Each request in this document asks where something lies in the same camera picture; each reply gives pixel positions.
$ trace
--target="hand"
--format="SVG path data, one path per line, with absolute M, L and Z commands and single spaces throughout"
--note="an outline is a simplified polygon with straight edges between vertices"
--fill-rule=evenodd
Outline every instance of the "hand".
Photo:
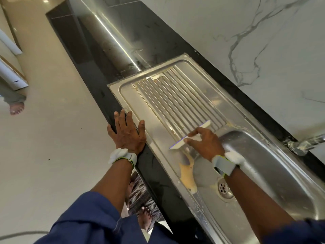
M 198 133 L 201 134 L 202 141 L 186 138 L 184 139 L 184 142 L 189 146 L 192 146 L 201 154 L 202 157 L 210 162 L 216 155 L 225 155 L 225 149 L 222 147 L 218 136 L 215 135 L 211 130 L 203 127 L 197 127 L 195 130 L 190 132 L 188 136 L 192 137 Z
M 109 124 L 107 131 L 108 135 L 113 139 L 116 148 L 127 148 L 128 152 L 135 153 L 138 156 L 143 150 L 147 139 L 144 131 L 144 120 L 141 120 L 139 123 L 138 134 L 133 123 L 132 111 L 129 111 L 126 117 L 124 110 L 121 110 L 120 115 L 118 112 L 115 112 L 114 119 L 117 133 L 112 130 Z

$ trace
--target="sink drain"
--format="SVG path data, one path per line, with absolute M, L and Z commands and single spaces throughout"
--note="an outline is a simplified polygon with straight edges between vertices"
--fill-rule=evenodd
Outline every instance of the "sink drain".
M 218 180 L 218 191 L 221 198 L 229 200 L 234 197 L 223 177 Z

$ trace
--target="cable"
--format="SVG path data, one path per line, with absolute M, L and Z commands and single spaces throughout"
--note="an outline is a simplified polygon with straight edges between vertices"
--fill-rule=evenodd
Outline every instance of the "cable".
M 18 233 L 14 233 L 14 234 L 5 235 L 5 236 L 0 236 L 0 241 L 10 239 L 10 238 L 14 238 L 14 237 L 18 237 L 18 236 L 37 235 L 37 234 L 47 235 L 48 231 L 35 230 L 35 231 L 18 232 Z

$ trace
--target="foot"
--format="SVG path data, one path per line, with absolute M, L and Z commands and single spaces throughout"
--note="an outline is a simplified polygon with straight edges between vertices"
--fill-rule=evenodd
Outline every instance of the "foot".
M 126 196 L 125 196 L 125 203 L 128 206 L 129 204 L 129 198 L 130 198 L 130 194 L 132 192 L 132 189 L 134 187 L 134 182 L 130 182 L 130 184 L 127 186 L 127 190 L 126 190 Z
M 10 115 L 17 115 L 22 112 L 25 108 L 24 103 L 12 103 L 9 105 L 10 107 Z
M 144 229 L 145 231 L 148 231 L 148 228 L 151 224 L 152 216 L 151 211 L 148 207 L 142 207 L 140 210 L 140 214 L 138 217 L 138 222 L 141 229 Z

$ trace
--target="black granite countertop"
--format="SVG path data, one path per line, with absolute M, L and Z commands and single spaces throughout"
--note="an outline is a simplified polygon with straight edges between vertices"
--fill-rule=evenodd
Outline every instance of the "black granite countertop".
M 295 140 L 139 0 L 66 0 L 49 22 L 108 123 L 121 106 L 107 84 L 187 53 L 281 142 Z M 305 165 L 325 181 L 325 165 L 310 152 Z M 137 171 L 179 243 L 211 243 L 148 146 Z

